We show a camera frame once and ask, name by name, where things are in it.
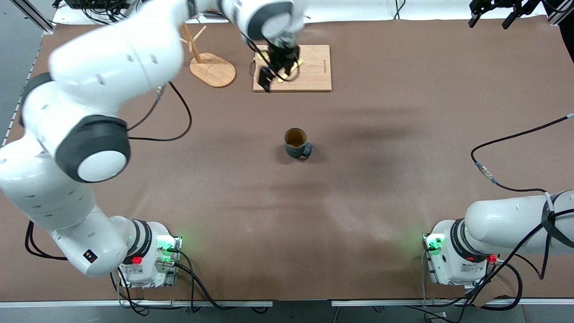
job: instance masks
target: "mug handle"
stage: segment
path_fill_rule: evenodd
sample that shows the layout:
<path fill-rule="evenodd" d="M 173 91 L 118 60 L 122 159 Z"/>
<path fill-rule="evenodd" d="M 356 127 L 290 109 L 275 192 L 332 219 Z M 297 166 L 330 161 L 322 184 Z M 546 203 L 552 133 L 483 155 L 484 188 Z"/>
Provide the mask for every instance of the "mug handle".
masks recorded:
<path fill-rule="evenodd" d="M 310 143 L 305 143 L 305 149 L 303 150 L 303 157 L 309 158 L 313 152 L 313 145 Z"/>

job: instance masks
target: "mug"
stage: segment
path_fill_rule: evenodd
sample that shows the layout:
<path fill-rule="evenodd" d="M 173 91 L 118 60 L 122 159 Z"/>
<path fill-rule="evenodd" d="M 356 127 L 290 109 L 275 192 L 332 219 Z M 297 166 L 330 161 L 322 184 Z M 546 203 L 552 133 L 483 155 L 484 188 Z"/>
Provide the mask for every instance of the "mug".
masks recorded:
<path fill-rule="evenodd" d="M 313 145 L 307 142 L 307 134 L 299 128 L 291 128 L 285 132 L 285 150 L 293 158 L 309 158 Z"/>

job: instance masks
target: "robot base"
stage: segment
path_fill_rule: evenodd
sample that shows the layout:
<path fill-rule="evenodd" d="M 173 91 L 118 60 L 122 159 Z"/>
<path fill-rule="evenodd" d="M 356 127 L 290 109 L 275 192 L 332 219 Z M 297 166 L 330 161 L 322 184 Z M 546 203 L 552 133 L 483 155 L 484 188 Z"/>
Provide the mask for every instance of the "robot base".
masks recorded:
<path fill-rule="evenodd" d="M 431 234 L 423 235 L 427 248 L 440 246 L 439 250 L 427 253 L 430 279 L 433 283 L 463 285 L 465 289 L 473 289 L 486 273 L 486 261 L 473 263 L 459 256 L 450 238 L 454 223 L 454 220 L 441 221 Z"/>
<path fill-rule="evenodd" d="M 124 287 L 165 287 L 175 286 L 178 268 L 174 264 L 179 261 L 180 254 L 166 251 L 163 248 L 165 240 L 170 240 L 169 249 L 181 250 L 181 237 L 172 237 L 165 226 L 157 222 L 148 222 L 152 230 L 151 247 L 142 257 L 139 264 L 121 264 L 119 269 L 126 278 Z"/>

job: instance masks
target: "black strap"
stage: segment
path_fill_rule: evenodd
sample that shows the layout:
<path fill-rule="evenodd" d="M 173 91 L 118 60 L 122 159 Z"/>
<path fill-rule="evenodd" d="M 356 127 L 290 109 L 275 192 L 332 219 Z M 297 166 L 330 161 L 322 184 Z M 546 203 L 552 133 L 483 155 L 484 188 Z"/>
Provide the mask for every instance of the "black strap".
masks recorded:
<path fill-rule="evenodd" d="M 556 199 L 562 194 L 554 194 L 550 197 L 552 203 L 556 201 Z M 542 210 L 542 227 L 548 232 L 548 234 L 553 237 L 554 239 L 560 241 L 561 243 L 569 246 L 570 248 L 574 248 L 574 241 L 567 238 L 558 228 L 554 225 L 556 222 L 556 218 L 553 217 L 554 213 L 550 212 L 550 208 L 548 206 L 548 201 L 544 203 L 544 208 Z"/>

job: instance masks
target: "white cable tip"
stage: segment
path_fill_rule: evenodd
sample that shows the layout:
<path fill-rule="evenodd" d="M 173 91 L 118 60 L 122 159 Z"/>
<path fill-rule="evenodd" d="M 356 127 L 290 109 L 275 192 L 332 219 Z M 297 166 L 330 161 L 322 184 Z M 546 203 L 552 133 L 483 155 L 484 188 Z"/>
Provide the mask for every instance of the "white cable tip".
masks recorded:
<path fill-rule="evenodd" d="M 554 202 L 552 202 L 550 194 L 548 192 L 544 192 L 544 196 L 546 196 L 546 200 L 548 200 L 548 209 L 550 212 L 554 213 Z"/>

